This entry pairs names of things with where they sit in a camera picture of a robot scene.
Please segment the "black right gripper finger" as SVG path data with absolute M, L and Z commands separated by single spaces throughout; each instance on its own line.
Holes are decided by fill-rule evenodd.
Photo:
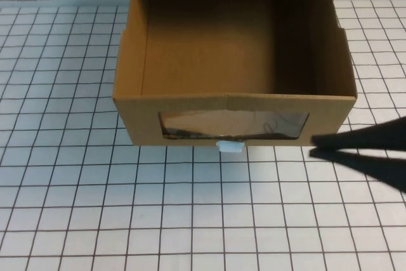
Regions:
M 336 155 L 343 149 L 405 151 L 405 118 L 401 117 L 354 131 L 313 135 L 314 149 L 311 156 L 327 159 L 327 154 Z
M 311 149 L 309 156 L 346 166 L 405 192 L 405 159 L 375 157 L 318 148 Z

